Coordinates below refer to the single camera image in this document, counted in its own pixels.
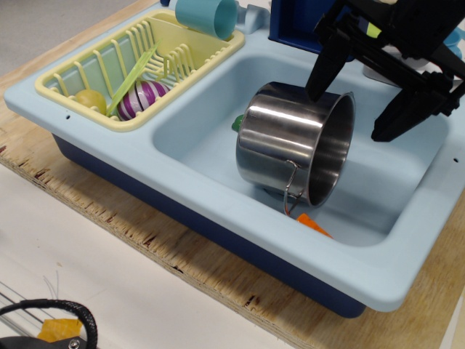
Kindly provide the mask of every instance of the yellow tag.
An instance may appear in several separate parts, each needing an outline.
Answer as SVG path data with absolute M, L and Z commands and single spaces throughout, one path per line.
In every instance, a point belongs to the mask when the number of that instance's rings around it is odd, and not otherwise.
M 66 340 L 79 336 L 81 327 L 82 323 L 78 319 L 58 318 L 45 320 L 41 333 L 39 333 L 37 338 L 49 343 Z
M 366 35 L 370 36 L 371 38 L 376 39 L 380 33 L 381 33 L 381 30 L 378 27 L 376 27 L 375 25 L 371 23 L 368 24 Z

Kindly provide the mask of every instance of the purple striped egg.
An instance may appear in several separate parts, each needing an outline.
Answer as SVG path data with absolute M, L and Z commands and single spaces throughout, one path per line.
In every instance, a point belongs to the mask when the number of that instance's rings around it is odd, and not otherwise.
M 118 104 L 118 114 L 123 121 L 136 117 L 136 113 L 144 111 L 155 103 L 157 97 L 163 97 L 169 87 L 156 81 L 138 81 L 124 95 Z

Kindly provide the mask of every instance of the pot handle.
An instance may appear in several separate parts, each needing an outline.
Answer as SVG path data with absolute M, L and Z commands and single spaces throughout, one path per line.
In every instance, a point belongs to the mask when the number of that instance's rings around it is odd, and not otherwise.
M 286 214 L 286 216 L 291 216 L 291 211 L 299 203 L 299 199 L 302 196 L 304 190 L 302 189 L 302 191 L 297 196 L 292 194 L 292 193 L 289 193 L 289 188 L 291 187 L 292 182 L 294 181 L 294 178 L 296 177 L 296 173 L 297 173 L 297 170 L 299 169 L 299 165 L 297 165 L 295 162 L 293 162 L 291 160 L 287 160 L 286 162 L 288 162 L 288 163 L 290 163 L 290 164 L 292 164 L 294 166 L 294 170 L 292 171 L 292 174 L 289 177 L 288 184 L 286 185 L 286 189 L 284 190 L 284 199 L 283 199 L 284 213 Z M 289 196 L 291 198 L 296 199 L 295 202 L 292 204 L 292 207 L 290 209 L 288 208 L 288 206 L 289 206 L 288 205 Z

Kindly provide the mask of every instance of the yellow toy ball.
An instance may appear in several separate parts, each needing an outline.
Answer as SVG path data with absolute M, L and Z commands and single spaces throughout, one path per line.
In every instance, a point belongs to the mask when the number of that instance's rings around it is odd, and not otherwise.
M 76 102 L 88 108 L 97 107 L 101 114 L 105 115 L 107 113 L 107 102 L 105 101 L 105 97 L 98 91 L 83 89 L 76 93 L 74 97 L 76 97 Z

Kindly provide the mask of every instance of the wooden surface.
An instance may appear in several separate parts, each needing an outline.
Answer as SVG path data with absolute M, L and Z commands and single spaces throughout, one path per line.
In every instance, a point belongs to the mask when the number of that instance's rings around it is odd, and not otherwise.
M 134 3 L 0 79 L 0 162 L 297 348 L 439 348 L 465 283 L 465 195 L 404 305 L 344 319 L 65 159 L 50 133 L 7 109 L 8 86 L 153 2 Z

